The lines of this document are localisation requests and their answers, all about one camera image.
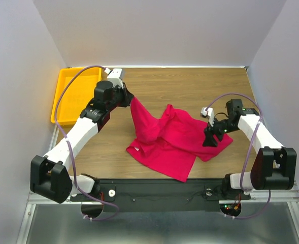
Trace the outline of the yellow plastic tray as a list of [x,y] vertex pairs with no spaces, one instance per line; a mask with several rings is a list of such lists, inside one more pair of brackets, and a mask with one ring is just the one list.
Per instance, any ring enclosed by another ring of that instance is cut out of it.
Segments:
[[[54,111],[60,95],[73,77],[82,69],[82,67],[77,67],[60,70],[50,117],[52,123],[55,123]],[[102,72],[103,70],[101,68],[88,69],[79,75],[69,86],[64,93],[57,110],[57,121],[61,126],[75,124],[81,111],[94,97],[94,89],[96,84],[101,81]]]

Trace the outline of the red t shirt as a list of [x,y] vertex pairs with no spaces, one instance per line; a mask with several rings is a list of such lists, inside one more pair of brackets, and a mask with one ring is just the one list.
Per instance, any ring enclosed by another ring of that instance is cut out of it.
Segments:
[[187,181],[196,158],[209,161],[233,142],[224,136],[217,147],[204,147],[204,129],[208,124],[171,104],[161,118],[155,118],[133,98],[130,111],[136,137],[126,151],[144,166],[180,182]]

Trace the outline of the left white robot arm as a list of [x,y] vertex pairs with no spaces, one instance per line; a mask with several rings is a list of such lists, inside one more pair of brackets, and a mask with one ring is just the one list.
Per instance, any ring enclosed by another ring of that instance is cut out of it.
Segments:
[[101,131],[110,119],[111,111],[116,107],[128,107],[133,97],[119,78],[98,82],[94,98],[82,110],[71,130],[44,156],[32,159],[31,191],[57,203],[63,203],[68,196],[75,194],[95,200],[100,190],[95,178],[87,175],[70,176],[68,170],[76,168],[75,157]]

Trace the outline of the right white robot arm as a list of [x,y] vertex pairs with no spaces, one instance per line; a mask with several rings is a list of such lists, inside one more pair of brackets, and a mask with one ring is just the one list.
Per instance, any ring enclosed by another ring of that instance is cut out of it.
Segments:
[[247,172],[227,174],[220,186],[225,198],[232,198],[239,190],[290,190],[294,185],[297,153],[285,147],[268,131],[262,123],[258,111],[245,108],[240,99],[226,103],[226,118],[218,120],[213,108],[204,107],[201,117],[209,122],[204,130],[204,147],[217,147],[226,134],[242,131],[250,141],[249,150],[255,150],[256,158],[252,169]]

